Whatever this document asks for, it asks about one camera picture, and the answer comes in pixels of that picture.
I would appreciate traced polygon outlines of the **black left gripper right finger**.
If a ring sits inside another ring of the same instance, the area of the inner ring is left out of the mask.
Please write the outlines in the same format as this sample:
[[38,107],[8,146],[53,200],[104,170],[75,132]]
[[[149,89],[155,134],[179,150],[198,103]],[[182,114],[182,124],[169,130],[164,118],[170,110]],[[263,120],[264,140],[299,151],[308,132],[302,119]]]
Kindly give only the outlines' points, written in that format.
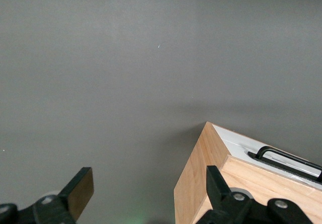
[[206,167],[206,192],[211,209],[197,223],[312,223],[294,202],[272,198],[267,205],[240,191],[231,191],[216,166]]

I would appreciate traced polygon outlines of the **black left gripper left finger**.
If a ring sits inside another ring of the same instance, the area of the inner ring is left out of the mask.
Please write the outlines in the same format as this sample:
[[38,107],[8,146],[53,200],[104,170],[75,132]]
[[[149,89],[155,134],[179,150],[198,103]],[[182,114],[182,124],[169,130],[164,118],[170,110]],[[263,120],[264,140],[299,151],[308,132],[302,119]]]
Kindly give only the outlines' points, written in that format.
[[83,167],[58,194],[43,196],[25,209],[1,204],[1,223],[76,223],[93,193],[93,169]]

